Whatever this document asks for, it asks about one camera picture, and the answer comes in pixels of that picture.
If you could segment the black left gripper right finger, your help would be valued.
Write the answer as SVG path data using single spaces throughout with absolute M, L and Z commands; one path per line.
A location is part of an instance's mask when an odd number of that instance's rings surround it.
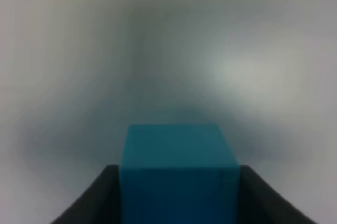
M 237 223 L 315 224 L 247 165 L 240 166 Z

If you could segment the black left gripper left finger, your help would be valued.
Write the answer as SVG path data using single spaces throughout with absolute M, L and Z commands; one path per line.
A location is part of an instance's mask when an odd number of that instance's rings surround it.
M 120 224 L 120 184 L 117 165 L 108 165 L 54 224 Z

